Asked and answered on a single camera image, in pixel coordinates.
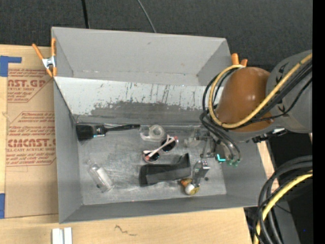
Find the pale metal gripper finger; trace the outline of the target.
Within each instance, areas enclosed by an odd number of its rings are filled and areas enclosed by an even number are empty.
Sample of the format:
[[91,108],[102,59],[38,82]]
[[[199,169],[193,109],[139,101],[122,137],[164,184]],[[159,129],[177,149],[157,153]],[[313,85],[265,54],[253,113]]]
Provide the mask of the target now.
[[201,179],[206,176],[209,170],[210,166],[208,165],[207,160],[197,161],[193,167],[192,184],[195,187],[199,187]]
[[211,136],[207,136],[203,140],[203,149],[200,154],[201,159],[210,158],[214,152],[214,140]]

